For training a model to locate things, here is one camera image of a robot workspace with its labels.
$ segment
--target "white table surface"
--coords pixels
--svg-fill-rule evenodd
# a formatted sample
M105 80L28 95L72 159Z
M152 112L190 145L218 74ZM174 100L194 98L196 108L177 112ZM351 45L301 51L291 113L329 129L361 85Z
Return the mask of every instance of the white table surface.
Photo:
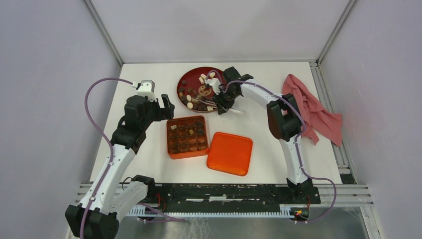
M124 64L120 77L129 81L153 80L155 94L162 105L161 94L168 94L175 105L175 118L195 116L198 113L185 108L178 100L176 85L181 76L196 67L211 66L224 70L234 66L241 75L252 75L261 85L281 92L281 86L288 74L294 74L317 96L314 79L308 63L166 63L166 64ZM119 119L124 115L126 99L136 94L129 84L119 82L105 125L105 133L111 138ZM249 172L246 176L236 176L207 168L207 156L186 159L171 159L167 154L166 122L153 122L146 132L146 140L128 166L124 177L136 174L153 177L160 183L280 183L287 178L286 163L282 148L268 129L266 110L250 99L238 97L235 108L246 110L246 115L226 113L203 114L207 121L209 142L214 133L221 131L251 138L253 149ZM303 159L311 176L326 177L341 184L340 175L330 141L317 133L320 141L313 145L308 138L302 139ZM91 180L95 180L109 148L102 139L94 164Z

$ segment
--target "wire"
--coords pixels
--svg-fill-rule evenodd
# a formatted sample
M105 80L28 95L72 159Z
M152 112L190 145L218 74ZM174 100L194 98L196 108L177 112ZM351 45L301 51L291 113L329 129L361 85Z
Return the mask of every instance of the wire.
M160 207L160 202L161 202L161 201L163 201L164 207L163 207L162 212L164 212L164 210L166 210L166 201L164 200L164 198L162 198L162 197L160 196L160 194L159 194L159 193L157 193L157 197L158 197L158 207Z
M309 209L310 205L311 205L311 198L308 196L308 204L306 205L305 209Z
M309 216L307 218L305 218L304 216L302 216L300 214L298 214L298 216L301 217L301 218L303 218L303 219L305 219L305 220L308 220L308 218L309 218Z
M282 102L284 102L295 113L295 115L299 118L299 120L302 123L303 129L302 129L302 131L300 133L298 133L298 135L296 135L296 137L295 137L295 145L296 145L296 153L298 154L300 169L302 170L303 174L305 176L307 176L308 178L313 179L313 180L325 180L325 181L328 181L333 186L333 188L334 188L334 198L333 198L332 203L331 203L330 207L328 208L328 210L324 214L322 214L321 216L316 217L316 218L311 219L311 220L308 220L308 222L313 222L313 221L316 221L316 220L320 220L323 217L325 217L332 210L332 208L334 207L335 200L337 199L337 187L336 187L335 183L331 179L329 179L329 178L312 177L312 176L310 176L304 170L304 168L303 168L303 161L302 161L301 153L300 153L300 150L299 150L298 138L305 132L306 125L305 125L305 121L303 120L303 118L301 117L301 115L299 114L299 112L288 101L286 101L285 99L283 99L283 97L278 96L278 95L275 95L272 91L270 91L267 88L265 88L265 87L263 87L261 85L258 85L256 83L247 82L247 81L230 81L227 84L227 86L226 86L226 88L225 88L225 90L223 92L226 93L227 90L228 90L228 87L231 84L233 84L233 83L253 85L255 87L258 87L258 88L262 89L263 91L267 92L268 94L272 95L273 97L276 97L276 98L280 99Z
M126 182L126 180L128 180L128 179L130 179L130 181L132 182L132 178L131 177L127 177L127 178L125 178L124 180L123 180L123 182L121 183L121 188L123 189L123 191L124 191L124 187L123 187L123 184Z
M108 160L109 163L113 162L113 158L114 158L114 149L113 149L113 145L111 144L110 140L108 139L108 137L106 136L106 134L100 129L100 127L95 123L95 121L92 119L90 111L88 109L88 96L90 95L91 90L94 88L94 86L98 85L99 83L103 82L103 81L121 81L121 82L125 82L128 84L132 85L132 82L124 80L124 79L120 79L120 78L103 78L101 80L97 80L96 82L94 82L87 90L87 93L85 94L85 112L87 113L88 119L90 120L91 124L94 126L94 128L101 134L101 136L106 140L109 148L110 148L110 158ZM103 182L108 170L110 169L111 164L107 164L107 167L105 168L103 174L101 175L97 185L95 186L91 197L95 197L97 194L98 189L101 186L101 183ZM85 221L87 220L87 215L88 215L88 211L90 210L92 204L92 200L89 199L87 206L85 208L84 214L82 216L82 220L81 220L81 228L79 231L79 237L80 239L84 239L84 229L85 229Z
M153 208L152 206L150 206L150 205L148 205L146 203L139 202L138 205L144 206L144 207L148 208L149 210L155 212L156 214L159 214L159 215L161 215L161 216L163 216L165 218L168 218L168 220L144 221L145 223L168 223L168 222L182 222L182 223L184 223L184 222L186 222L185 219L173 218L173 217L171 217L169 215L166 215L166 214L162 213L160 210L157 210L157 209Z

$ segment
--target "pink cloth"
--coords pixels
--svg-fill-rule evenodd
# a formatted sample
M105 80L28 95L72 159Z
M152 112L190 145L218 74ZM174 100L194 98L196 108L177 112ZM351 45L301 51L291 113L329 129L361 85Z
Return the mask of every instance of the pink cloth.
M298 103L299 111L305 121L306 131L303 136L310 138L314 144L319 141L316 129L320 134L330 139L335 145L341 146L341 114L328 112L321 102L313 96L302 81L289 74L284 81L282 93L292 93Z

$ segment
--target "gray floor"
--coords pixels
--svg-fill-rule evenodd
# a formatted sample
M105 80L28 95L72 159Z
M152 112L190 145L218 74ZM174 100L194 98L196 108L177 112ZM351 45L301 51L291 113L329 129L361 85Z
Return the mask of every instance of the gray floor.
M311 218L326 209L312 209ZM126 217L117 239L368 239L359 208L334 208L323 220L295 225L288 219L192 218L187 223L147 224Z

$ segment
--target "orange square lid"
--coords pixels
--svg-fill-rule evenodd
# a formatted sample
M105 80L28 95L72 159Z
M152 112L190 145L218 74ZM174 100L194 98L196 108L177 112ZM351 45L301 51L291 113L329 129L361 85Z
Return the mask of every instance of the orange square lid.
M207 166L210 169L245 176L249 170L252 140L217 132L212 138Z

